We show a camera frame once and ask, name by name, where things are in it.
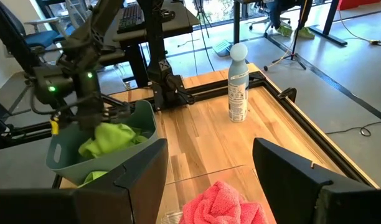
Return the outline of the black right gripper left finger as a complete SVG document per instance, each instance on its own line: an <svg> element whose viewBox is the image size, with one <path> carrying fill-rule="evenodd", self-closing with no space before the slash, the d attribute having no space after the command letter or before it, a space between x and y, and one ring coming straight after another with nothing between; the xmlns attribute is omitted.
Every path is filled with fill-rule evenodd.
<svg viewBox="0 0 381 224"><path fill-rule="evenodd" d="M167 176L166 139L75 193L77 224L155 224Z"/></svg>

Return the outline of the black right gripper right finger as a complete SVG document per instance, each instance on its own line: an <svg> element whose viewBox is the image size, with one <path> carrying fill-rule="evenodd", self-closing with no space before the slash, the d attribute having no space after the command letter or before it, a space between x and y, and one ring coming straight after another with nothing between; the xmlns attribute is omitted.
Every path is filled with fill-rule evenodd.
<svg viewBox="0 0 381 224"><path fill-rule="evenodd" d="M253 141L253 161L277 224L313 224L318 194L332 184L323 168L263 138Z"/></svg>

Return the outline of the green microfiber towel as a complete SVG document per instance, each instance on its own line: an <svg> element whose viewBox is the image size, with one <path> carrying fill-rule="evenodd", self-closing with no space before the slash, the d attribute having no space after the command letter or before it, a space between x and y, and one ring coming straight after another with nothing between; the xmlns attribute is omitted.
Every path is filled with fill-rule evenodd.
<svg viewBox="0 0 381 224"><path fill-rule="evenodd" d="M78 149L83 157L98 158L105 154L127 149L148 138L142 135L142 129L126 124L101 123L95 128L94 138L85 141Z"/></svg>
<svg viewBox="0 0 381 224"><path fill-rule="evenodd" d="M107 174L107 171L92 171L90 172L83 181L83 184L79 185L78 188L83 187L84 185L89 184L90 182L96 180L97 178Z"/></svg>

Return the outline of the pink microfiber towel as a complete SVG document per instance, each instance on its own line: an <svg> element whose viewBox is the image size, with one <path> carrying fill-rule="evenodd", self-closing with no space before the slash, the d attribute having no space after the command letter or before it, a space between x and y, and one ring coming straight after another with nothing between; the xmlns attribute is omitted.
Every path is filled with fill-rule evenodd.
<svg viewBox="0 0 381 224"><path fill-rule="evenodd" d="M183 206L179 224L268 224L268 219L260 203L217 181Z"/></svg>

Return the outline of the clear plastic bin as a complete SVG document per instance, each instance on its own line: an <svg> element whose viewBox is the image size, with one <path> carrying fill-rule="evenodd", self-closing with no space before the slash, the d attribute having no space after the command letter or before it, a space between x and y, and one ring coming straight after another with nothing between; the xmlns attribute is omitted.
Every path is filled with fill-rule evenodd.
<svg viewBox="0 0 381 224"><path fill-rule="evenodd" d="M161 199L156 224L178 224L183 206L217 181L235 188L250 202L258 200L256 175L251 167L238 166L167 184Z"/></svg>

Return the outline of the teal plastic basket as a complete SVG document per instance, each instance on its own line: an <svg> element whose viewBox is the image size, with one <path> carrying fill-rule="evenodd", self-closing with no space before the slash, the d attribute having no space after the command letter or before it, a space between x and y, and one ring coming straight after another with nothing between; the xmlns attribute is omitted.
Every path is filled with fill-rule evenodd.
<svg viewBox="0 0 381 224"><path fill-rule="evenodd" d="M49 169L71 183L81 185L90 172L109 172L158 139L153 107L148 101L137 101L134 113L126 118L116 118L110 123L123 123L132 128L142 129L142 135L148 140L98 158L83 157L78 153L78 149L85 141L94 138L94 133L82 131L79 125L72 123L59 130L58 135L52 136L46 158Z"/></svg>

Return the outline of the blue office chair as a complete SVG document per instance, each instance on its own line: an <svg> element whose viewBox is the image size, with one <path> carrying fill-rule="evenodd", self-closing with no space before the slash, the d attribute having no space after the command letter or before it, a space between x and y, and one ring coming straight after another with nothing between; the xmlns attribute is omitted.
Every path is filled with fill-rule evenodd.
<svg viewBox="0 0 381 224"><path fill-rule="evenodd" d="M46 49L52 44L64 41L74 29L64 27L61 17L50 17L47 19L39 19L22 23L16 15L6 7L0 0L0 8L7 16L7 21L13 25L14 30L24 39L26 44L32 49ZM28 34L24 28L24 24L34 27L34 32ZM39 24L50 24L55 29L40 31Z"/></svg>

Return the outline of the black table clamp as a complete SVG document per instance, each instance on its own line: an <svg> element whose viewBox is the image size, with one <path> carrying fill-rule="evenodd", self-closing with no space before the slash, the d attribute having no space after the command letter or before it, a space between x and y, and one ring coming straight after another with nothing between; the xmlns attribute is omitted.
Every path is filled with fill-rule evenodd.
<svg viewBox="0 0 381 224"><path fill-rule="evenodd" d="M289 87L278 94L279 99L289 98L293 103L296 101L297 89Z"/></svg>

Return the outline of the light blue spray bottle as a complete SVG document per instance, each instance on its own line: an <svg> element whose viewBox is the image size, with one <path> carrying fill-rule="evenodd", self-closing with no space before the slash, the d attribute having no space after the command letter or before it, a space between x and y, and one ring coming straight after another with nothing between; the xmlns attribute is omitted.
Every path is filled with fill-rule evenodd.
<svg viewBox="0 0 381 224"><path fill-rule="evenodd" d="M232 63L228 70L228 112L231 121L246 120L248 104L249 69L246 63L247 46L237 43L230 50Z"/></svg>

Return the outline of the black computer keyboard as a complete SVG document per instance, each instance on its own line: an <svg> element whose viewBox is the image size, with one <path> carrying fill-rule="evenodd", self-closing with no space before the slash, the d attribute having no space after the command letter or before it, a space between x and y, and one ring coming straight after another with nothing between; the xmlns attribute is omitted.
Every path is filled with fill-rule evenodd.
<svg viewBox="0 0 381 224"><path fill-rule="evenodd" d="M120 15L121 18L117 30L118 34L144 29L143 10L138 3L131 3L124 7Z"/></svg>

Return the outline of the grey desk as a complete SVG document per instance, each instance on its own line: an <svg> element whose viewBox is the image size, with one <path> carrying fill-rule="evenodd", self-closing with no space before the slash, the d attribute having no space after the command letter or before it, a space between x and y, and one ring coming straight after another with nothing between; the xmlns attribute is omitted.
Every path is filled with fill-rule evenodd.
<svg viewBox="0 0 381 224"><path fill-rule="evenodd" d="M163 37L165 38L191 33L193 26L199 24L199 20L182 3L165 0L162 8L176 13L173 20L162 24ZM118 34L117 30L122 17L123 9L120 9L105 34L104 45L114 47L115 51L102 54L99 63L103 66L127 62L129 60L129 48L135 47L138 50L139 44L148 42L146 29Z"/></svg>

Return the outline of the grey foot pedal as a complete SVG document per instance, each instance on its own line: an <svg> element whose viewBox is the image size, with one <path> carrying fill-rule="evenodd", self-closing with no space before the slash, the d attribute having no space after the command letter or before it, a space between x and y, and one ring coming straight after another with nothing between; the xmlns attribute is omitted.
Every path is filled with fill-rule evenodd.
<svg viewBox="0 0 381 224"><path fill-rule="evenodd" d="M227 40L222 40L220 42L217 42L213 46L214 52L219 56L219 57L226 57L230 55L230 49L232 48L232 44L228 42Z"/></svg>

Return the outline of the person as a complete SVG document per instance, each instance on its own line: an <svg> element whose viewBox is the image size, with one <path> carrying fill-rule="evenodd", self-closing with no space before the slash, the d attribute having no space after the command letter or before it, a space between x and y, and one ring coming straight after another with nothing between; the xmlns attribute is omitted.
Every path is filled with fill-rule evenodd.
<svg viewBox="0 0 381 224"><path fill-rule="evenodd" d="M315 38L315 35L305 26L312 8L313 0L263 0L263 2L269 10L269 18L275 30L285 37L290 37L293 31L291 28L281 25L280 15L292 7L299 6L301 21L299 22L298 37L305 39Z"/></svg>

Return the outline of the white office chair base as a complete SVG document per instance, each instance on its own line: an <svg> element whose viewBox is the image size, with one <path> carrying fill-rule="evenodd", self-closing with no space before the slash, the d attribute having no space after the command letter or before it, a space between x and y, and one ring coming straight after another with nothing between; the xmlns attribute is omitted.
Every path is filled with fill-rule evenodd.
<svg viewBox="0 0 381 224"><path fill-rule="evenodd" d="M280 23L281 25L287 27L287 28L291 28L291 19L290 18L287 18L287 17L281 17L280 18ZM249 30L253 30L253 26L256 25L256 24L264 24L265 25L265 30L264 30L264 35L267 35L268 34L268 30L269 29L273 29L274 28L274 25L273 23L270 21L270 18L267 17L266 19L263 19L263 20L260 20L260 21L256 21L256 22L252 22L250 25L249 25Z"/></svg>

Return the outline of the red box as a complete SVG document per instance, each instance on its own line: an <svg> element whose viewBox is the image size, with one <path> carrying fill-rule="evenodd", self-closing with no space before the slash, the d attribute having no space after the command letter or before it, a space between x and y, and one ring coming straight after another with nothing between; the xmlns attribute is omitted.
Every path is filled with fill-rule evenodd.
<svg viewBox="0 0 381 224"><path fill-rule="evenodd" d="M337 10L346 10L353 9L359 6L367 5L367 4L375 4L381 2L381 0L339 0L339 4L337 5Z"/></svg>

